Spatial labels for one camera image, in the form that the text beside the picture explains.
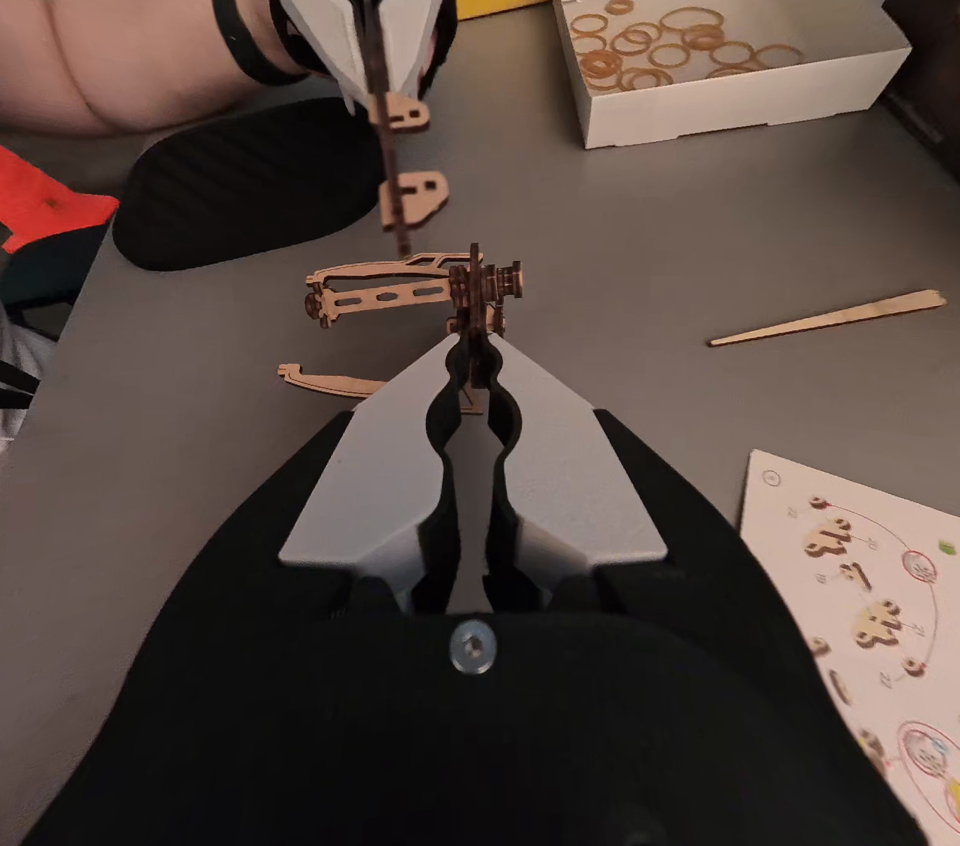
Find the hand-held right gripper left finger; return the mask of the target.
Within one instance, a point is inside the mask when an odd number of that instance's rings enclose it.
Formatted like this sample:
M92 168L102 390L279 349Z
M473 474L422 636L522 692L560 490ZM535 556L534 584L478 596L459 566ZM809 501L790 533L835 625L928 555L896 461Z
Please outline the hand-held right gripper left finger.
M407 609L447 611L461 558L447 446L466 354L450 336L354 409L281 563L379 578Z

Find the pile of rubber bands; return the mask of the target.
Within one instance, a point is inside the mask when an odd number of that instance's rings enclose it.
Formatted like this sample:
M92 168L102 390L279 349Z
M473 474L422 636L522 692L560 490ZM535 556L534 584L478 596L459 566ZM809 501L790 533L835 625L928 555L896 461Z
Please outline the pile of rubber bands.
M753 29L729 5L687 0L571 0L562 8L592 96L789 68L808 61L784 24Z

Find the orange cloth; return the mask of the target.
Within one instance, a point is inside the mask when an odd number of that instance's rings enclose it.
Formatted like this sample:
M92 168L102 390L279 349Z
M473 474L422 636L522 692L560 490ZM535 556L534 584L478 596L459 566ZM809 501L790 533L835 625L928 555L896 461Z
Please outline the orange cloth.
M101 227L118 206L113 196L72 191L1 147L2 250L6 254L41 240Z

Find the white cardboard box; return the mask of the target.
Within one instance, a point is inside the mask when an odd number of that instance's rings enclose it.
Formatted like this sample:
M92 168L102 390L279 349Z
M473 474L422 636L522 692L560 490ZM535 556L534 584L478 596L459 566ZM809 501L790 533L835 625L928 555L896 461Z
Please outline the white cardboard box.
M554 0L585 148L652 144L686 135L828 118L869 108L910 54L879 0L687 0L734 12L757 29L784 24L808 61L789 68L592 96ZM654 0L656 4L668 1Z

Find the wooden strip with two tabs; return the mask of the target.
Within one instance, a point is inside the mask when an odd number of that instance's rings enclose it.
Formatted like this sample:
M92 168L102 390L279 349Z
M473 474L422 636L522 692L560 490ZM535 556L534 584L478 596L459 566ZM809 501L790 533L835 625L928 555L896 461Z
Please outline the wooden strip with two tabs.
M430 125L430 114L418 97L392 89L386 27L380 11L384 1L360 0L361 21L357 36L367 83L367 116L378 133L385 170L385 204L389 217L385 228L393 231L399 256L408 259L412 255L410 231L424 220L408 217L407 202L422 199L423 193L435 192L436 187L425 188L421 181L404 179L399 167L397 140L399 135L425 132Z

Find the thin wooden stick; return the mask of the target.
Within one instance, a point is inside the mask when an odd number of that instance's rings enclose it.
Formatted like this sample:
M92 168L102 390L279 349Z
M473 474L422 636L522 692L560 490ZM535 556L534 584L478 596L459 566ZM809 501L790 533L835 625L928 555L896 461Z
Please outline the thin wooden stick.
M916 290L894 297L875 300L857 306L802 317L780 324L756 328L744 333L708 340L708 348L721 348L778 336L791 336L823 329L868 322L914 312L937 310L947 304L947 298L937 289Z

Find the curved flat wooden part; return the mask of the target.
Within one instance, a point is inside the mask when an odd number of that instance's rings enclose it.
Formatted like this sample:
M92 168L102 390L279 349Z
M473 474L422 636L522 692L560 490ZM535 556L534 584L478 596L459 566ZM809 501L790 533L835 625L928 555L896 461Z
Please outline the curved flat wooden part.
M362 400L376 394L387 381L368 380L343 375L314 375L303 373L297 363L284 363L277 368L278 376L287 384L340 398ZM483 406L474 398L474 389L469 385L461 388L461 412L463 415L482 415Z

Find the printed instruction sheet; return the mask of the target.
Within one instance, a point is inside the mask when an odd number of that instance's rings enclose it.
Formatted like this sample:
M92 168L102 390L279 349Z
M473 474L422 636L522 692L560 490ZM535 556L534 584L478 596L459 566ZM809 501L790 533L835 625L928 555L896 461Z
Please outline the printed instruction sheet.
M875 770L958 844L958 518L752 450L740 535Z

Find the wooden model frame with wheels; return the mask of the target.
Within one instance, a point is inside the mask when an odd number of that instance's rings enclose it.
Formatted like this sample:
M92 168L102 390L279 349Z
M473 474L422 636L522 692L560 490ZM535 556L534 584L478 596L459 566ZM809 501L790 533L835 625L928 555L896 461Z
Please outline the wooden model frame with wheels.
M307 314L330 328L347 314L383 312L428 304L449 304L449 336L471 344L469 373L460 389L464 414L479 415L474 393L487 386L479 359L479 337L504 336L508 298L522 298L523 267L484 264L477 243L467 253L422 252L400 261L342 264L319 269L305 279Z

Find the person's left hand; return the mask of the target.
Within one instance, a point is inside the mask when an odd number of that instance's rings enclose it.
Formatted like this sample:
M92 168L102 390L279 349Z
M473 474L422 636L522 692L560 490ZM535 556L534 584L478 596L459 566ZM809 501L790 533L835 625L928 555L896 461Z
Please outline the person's left hand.
M285 48L271 0L52 0L66 71L109 129L203 120L308 75Z

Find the person's left forearm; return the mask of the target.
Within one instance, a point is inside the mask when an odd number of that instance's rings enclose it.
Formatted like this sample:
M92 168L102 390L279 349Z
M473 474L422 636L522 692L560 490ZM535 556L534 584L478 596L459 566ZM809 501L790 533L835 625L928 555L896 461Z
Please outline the person's left forearm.
M94 135L101 123L68 71L50 6L51 0L1 0L2 130Z

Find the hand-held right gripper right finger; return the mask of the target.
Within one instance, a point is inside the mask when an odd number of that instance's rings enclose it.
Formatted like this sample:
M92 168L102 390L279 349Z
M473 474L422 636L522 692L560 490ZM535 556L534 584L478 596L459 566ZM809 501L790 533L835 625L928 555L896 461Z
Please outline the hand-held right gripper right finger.
M494 463L484 587L496 612L534 612L570 578L661 562L667 545L594 406L492 336Z

